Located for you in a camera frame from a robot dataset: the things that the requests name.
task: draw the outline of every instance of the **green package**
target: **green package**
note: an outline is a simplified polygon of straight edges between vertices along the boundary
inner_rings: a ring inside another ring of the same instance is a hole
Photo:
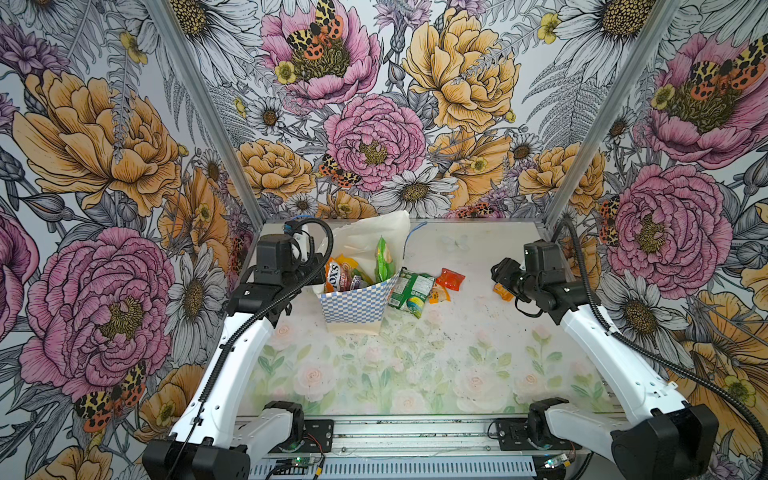
[[[389,305],[396,309],[408,310],[416,318],[422,318],[424,302],[434,284],[435,277],[427,273],[413,273],[402,269],[392,296],[389,298]]]
[[[379,244],[376,246],[376,283],[389,280],[395,274],[395,261],[386,246],[384,237],[379,238]]]

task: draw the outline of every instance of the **orange flower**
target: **orange flower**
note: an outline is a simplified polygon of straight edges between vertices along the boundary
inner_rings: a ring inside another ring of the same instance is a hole
[[[118,162],[112,147],[112,97],[118,92],[106,80],[92,78],[86,86],[74,75],[58,77],[48,70],[42,80],[29,75],[25,83],[48,116],[17,112],[13,138],[40,175],[36,183],[44,192],[88,193],[81,205],[86,209],[98,204],[107,189],[116,190],[148,217],[164,195],[181,185],[178,146],[148,99],[131,92],[133,108]]]
[[[458,179],[458,190],[451,192],[451,210],[473,205],[491,191],[491,183],[498,185],[502,182],[511,142],[510,137],[494,140],[489,135],[477,139],[475,134],[461,128],[435,139],[429,151],[452,162],[445,177]]]
[[[357,197],[340,190],[335,196],[328,195],[327,205],[320,204],[318,218],[354,219],[376,217],[376,209],[363,197]]]
[[[602,272],[602,265],[600,264],[600,257],[598,256],[598,239],[597,237],[586,237],[582,235],[579,239],[581,241],[581,251],[584,252],[584,264],[587,267],[587,278],[592,290],[596,290],[600,284],[600,274]],[[578,279],[581,278],[581,269],[578,267],[576,256],[574,255],[573,244],[570,237],[565,237],[562,240],[563,254],[568,261],[568,265],[571,267],[571,272]]]
[[[271,193],[288,200],[291,195],[315,187],[312,164],[285,144],[257,140],[240,145],[235,153],[257,198]],[[231,182],[227,186],[234,197],[240,198]]]
[[[402,67],[418,82],[411,90],[434,92],[438,126],[483,132],[495,123],[493,117],[509,112],[520,64],[509,52],[484,71],[468,72],[489,55],[498,55],[498,34],[483,30],[477,17],[469,16],[466,10],[457,13],[449,8],[444,22],[440,32],[428,22],[413,32]]]
[[[558,191],[576,158],[576,152],[581,142],[571,144],[566,148],[555,147],[545,150],[534,157],[536,168],[529,168],[520,174],[520,194],[532,194],[541,198],[549,192]],[[598,205],[598,200],[605,193],[603,188],[603,170],[605,170],[605,154],[599,151],[592,158],[586,173],[581,176],[573,196],[571,205],[582,215]]]
[[[111,464],[112,454],[98,447],[89,449],[87,455],[80,447],[67,447],[27,480],[107,480],[112,477]]]
[[[744,402],[765,425],[768,422],[768,324],[731,292],[698,293],[689,321],[701,326],[700,339],[680,344],[690,352],[696,373]],[[700,329],[687,335],[697,335]],[[720,420],[719,437],[734,430],[730,448],[738,455],[754,455],[760,444],[749,425],[719,396],[689,379],[670,374],[680,393],[697,405],[705,403]]]
[[[147,443],[170,432],[192,400],[203,373],[205,369],[200,365],[183,365],[171,370],[155,394],[141,406],[139,416],[147,424],[134,432],[136,440]]]
[[[229,270],[230,233],[227,210],[214,194],[213,181],[199,167],[192,181],[184,184],[184,194],[169,195],[157,219],[161,245],[175,253],[192,250],[197,255],[205,244],[214,250],[214,259],[224,272]]]

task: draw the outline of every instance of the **floral tabletop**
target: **floral tabletop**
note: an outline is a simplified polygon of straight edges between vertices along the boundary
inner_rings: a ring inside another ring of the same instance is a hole
[[[282,316],[250,379],[240,415],[270,400],[303,404],[307,415],[526,413],[531,401],[562,396],[614,411],[586,354],[547,317],[530,319],[492,292],[490,267],[522,261],[533,223],[429,223],[409,240],[404,264],[433,275],[466,275],[451,302],[427,304],[421,319],[387,307],[378,336],[328,333],[309,291]]]

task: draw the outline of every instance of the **blue and white checkered pattern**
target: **blue and white checkered pattern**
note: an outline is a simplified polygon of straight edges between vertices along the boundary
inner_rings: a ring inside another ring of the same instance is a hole
[[[399,275],[376,285],[349,292],[322,293],[320,304],[328,323],[374,323],[384,317],[384,308]]]

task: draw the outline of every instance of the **red candy package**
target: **red candy package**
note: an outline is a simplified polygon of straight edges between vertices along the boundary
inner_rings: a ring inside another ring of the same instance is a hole
[[[460,273],[456,273],[453,270],[448,270],[447,268],[442,269],[442,273],[438,277],[437,280],[435,280],[435,283],[438,285],[443,285],[448,290],[453,290],[455,292],[458,292],[458,287],[462,284],[466,277],[461,275]]]

